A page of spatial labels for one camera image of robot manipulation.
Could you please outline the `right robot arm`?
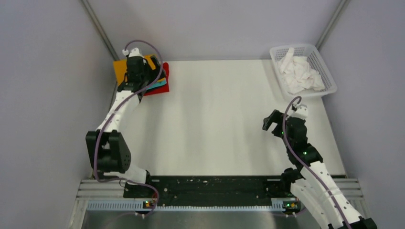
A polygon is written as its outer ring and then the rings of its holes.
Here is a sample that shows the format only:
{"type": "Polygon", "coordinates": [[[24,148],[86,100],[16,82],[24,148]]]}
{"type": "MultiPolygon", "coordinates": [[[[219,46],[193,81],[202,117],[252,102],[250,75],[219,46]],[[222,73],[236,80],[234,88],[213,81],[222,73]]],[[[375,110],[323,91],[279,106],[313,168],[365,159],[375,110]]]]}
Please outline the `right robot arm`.
{"type": "Polygon", "coordinates": [[[295,168],[281,175],[280,191],[295,196],[322,229],[375,229],[372,218],[365,218],[348,201],[328,172],[318,150],[308,142],[305,126],[307,111],[287,115],[274,110],[263,120],[263,130],[272,124],[272,134],[283,140],[290,162],[295,168]]]}

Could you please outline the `orange t shirt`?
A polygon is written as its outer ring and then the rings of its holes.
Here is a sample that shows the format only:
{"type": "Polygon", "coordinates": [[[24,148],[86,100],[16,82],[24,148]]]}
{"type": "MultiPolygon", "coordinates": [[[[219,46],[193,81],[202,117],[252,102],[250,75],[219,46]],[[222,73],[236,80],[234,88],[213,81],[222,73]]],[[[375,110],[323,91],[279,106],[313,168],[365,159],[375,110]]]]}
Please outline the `orange t shirt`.
{"type": "MultiPolygon", "coordinates": [[[[149,55],[146,55],[145,59],[149,62],[149,55]]],[[[127,72],[127,61],[126,60],[114,61],[113,66],[117,82],[120,84],[124,81],[124,74],[127,72]]]]}

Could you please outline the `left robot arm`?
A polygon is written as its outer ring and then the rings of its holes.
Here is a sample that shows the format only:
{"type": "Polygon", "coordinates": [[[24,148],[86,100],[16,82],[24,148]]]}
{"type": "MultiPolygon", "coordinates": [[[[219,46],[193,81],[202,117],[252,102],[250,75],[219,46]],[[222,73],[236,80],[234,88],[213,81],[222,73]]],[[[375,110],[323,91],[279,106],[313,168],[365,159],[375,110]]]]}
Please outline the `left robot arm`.
{"type": "Polygon", "coordinates": [[[141,197],[159,198],[158,190],[150,182],[149,171],[132,161],[123,130],[131,113],[148,93],[148,87],[167,78],[166,70],[156,55],[129,54],[123,63],[125,71],[106,118],[85,136],[89,160],[96,181],[125,181],[141,197]]]}

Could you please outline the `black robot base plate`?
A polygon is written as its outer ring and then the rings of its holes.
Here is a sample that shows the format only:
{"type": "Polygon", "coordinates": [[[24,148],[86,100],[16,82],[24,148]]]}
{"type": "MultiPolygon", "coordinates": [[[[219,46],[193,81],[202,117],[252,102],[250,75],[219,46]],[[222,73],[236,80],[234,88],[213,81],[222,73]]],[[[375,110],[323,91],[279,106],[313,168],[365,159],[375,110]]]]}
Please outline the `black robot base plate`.
{"type": "Polygon", "coordinates": [[[124,198],[158,198],[158,206],[271,206],[285,211],[303,205],[280,176],[150,176],[149,187],[126,184],[124,198]]]}

